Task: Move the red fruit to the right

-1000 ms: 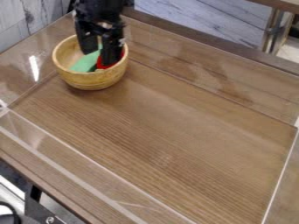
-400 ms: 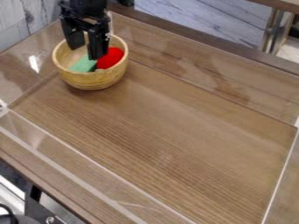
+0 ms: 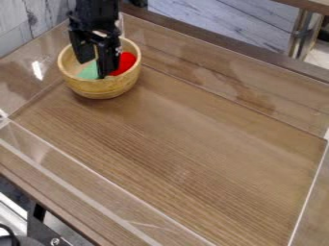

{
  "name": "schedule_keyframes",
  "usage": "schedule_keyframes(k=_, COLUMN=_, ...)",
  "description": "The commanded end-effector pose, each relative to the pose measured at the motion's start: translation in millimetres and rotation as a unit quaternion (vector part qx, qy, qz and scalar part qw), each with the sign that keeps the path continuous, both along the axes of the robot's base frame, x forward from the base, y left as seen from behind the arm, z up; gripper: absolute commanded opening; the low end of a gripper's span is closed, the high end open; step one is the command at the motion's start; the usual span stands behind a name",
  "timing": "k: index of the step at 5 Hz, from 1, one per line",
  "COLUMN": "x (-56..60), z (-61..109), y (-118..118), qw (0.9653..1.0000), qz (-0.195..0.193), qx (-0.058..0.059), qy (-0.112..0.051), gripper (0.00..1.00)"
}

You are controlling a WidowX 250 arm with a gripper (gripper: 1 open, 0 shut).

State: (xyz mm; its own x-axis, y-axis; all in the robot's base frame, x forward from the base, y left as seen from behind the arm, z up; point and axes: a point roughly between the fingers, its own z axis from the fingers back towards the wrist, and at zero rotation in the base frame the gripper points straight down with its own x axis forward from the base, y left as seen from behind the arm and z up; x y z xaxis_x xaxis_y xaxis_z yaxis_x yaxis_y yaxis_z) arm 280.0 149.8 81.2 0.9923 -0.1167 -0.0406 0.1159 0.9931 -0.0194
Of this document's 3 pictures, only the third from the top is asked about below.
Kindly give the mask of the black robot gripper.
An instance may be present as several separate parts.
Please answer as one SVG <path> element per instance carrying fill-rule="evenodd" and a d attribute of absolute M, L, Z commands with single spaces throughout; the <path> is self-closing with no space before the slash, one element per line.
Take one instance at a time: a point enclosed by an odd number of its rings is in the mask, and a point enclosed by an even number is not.
<path fill-rule="evenodd" d="M 121 30 L 118 0 L 77 0 L 77 6 L 69 13 L 70 40 L 79 63 L 96 59 L 93 35 L 102 33 L 98 50 L 98 75 L 105 79 L 118 70 L 121 59 Z"/>

